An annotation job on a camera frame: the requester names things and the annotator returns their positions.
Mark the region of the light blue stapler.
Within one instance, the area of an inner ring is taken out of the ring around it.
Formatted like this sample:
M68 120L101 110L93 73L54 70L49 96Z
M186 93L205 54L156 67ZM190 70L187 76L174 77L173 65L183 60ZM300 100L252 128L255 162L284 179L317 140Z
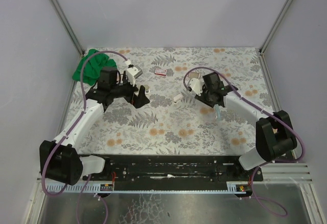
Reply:
M217 121L221 120L221 112L220 112L220 106L218 104L216 104L214 106L214 110L215 110L215 114L216 114L216 119Z

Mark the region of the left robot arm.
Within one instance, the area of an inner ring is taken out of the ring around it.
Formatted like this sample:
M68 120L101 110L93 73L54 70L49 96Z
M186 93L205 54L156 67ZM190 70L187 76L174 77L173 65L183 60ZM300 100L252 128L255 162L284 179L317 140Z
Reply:
M43 141L39 147L42 178L75 185L83 176L101 173L105 159L101 156L79 156L77 153L86 134L115 99L123 98L135 108L141 108L150 101L145 87L136 86L136 79L142 70L135 65L120 73L117 68L104 67L98 81L85 93L81 111L68 126L52 141Z

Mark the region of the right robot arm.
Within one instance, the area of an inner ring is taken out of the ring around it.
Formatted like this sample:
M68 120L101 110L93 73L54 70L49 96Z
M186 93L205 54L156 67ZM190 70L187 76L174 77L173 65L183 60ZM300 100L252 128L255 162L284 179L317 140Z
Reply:
M239 157L244 170L271 162L297 147L287 112L265 111L245 100L235 86L230 83L224 85L219 74L209 73L203 76L203 80L192 78L188 89L196 94L195 99L214 108L217 116L221 106L233 110L255 128L254 148Z

